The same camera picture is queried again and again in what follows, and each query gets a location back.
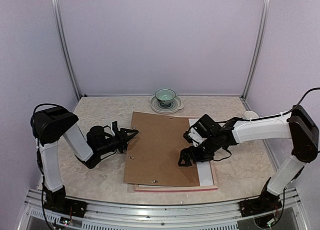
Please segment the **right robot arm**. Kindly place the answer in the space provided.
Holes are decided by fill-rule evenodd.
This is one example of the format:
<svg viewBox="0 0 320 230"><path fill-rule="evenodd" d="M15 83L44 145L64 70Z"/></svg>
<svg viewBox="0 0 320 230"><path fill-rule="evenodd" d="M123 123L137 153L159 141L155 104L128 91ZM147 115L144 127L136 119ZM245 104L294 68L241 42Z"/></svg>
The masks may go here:
<svg viewBox="0 0 320 230"><path fill-rule="evenodd" d="M290 139L293 146L290 156L266 182L255 202L260 212L266 212L305 165L317 158L319 136L318 126L300 103L288 111L258 118L233 117L217 122L205 114L184 133L183 137L191 146L181 150L178 165L189 167L194 163L213 161L217 150L228 151L230 146L240 143Z"/></svg>

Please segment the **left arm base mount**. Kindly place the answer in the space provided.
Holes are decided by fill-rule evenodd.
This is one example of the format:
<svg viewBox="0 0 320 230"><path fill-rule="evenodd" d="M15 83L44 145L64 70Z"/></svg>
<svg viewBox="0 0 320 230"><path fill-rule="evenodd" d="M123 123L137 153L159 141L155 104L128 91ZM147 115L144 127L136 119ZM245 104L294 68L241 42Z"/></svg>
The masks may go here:
<svg viewBox="0 0 320 230"><path fill-rule="evenodd" d="M44 187L44 192L44 208L46 210L71 217L84 218L88 205L87 202L67 198L66 189L64 186L55 192L49 190L47 187Z"/></svg>

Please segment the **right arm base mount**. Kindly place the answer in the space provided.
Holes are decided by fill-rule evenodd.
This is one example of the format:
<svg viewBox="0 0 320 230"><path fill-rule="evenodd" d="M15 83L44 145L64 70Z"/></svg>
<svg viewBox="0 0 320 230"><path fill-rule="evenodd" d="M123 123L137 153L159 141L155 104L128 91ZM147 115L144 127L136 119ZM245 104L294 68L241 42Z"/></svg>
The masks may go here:
<svg viewBox="0 0 320 230"><path fill-rule="evenodd" d="M239 202L240 213L242 217L259 215L269 211L282 208L280 195L273 195L264 188L257 198L245 199Z"/></svg>

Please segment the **brown backing board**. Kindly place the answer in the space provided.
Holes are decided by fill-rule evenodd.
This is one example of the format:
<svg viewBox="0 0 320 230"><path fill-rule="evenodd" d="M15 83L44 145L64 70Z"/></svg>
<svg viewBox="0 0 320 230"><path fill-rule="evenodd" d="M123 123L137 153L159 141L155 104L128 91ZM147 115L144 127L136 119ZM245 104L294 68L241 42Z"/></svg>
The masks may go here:
<svg viewBox="0 0 320 230"><path fill-rule="evenodd" d="M133 112L131 126L138 134L126 152L125 183L199 186L197 167L178 165L181 150L190 146L183 137L190 127L188 118Z"/></svg>

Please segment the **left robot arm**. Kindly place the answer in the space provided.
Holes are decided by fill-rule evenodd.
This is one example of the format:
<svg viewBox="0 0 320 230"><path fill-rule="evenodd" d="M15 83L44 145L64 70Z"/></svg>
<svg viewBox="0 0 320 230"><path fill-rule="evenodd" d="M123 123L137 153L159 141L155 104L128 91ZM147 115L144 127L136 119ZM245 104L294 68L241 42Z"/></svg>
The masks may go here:
<svg viewBox="0 0 320 230"><path fill-rule="evenodd" d="M30 119L36 141L38 168L43 181L45 203L63 213L70 208L66 188L61 176L61 144L67 144L74 157L86 168L93 169L101 161L124 153L129 142L139 133L137 129L110 125L95 125L87 134L80 129L79 117L65 107L54 103L42 103L33 109Z"/></svg>

